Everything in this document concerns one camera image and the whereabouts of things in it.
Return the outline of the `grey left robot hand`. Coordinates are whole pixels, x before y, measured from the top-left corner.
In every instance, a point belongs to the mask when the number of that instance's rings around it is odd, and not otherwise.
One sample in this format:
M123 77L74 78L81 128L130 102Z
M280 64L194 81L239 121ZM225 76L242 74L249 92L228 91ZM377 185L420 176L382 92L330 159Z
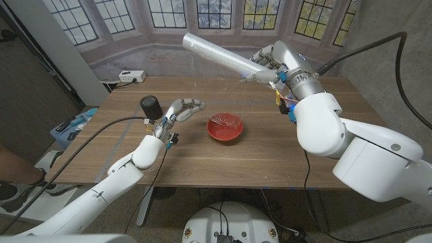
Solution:
M155 137L165 142L168 139L169 132L176 122L184 122L193 114L202 111L206 107L204 101L197 99L177 99L167 112L163 115L161 122L155 126Z

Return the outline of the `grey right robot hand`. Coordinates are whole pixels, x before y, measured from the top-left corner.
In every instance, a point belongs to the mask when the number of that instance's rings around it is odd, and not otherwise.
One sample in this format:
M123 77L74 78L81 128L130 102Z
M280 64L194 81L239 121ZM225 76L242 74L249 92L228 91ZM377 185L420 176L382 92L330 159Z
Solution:
M265 70L247 74L241 82L257 82L271 88L288 87L297 100L325 92L321 83L313 77L313 69L305 57L283 41L262 48L251 61Z

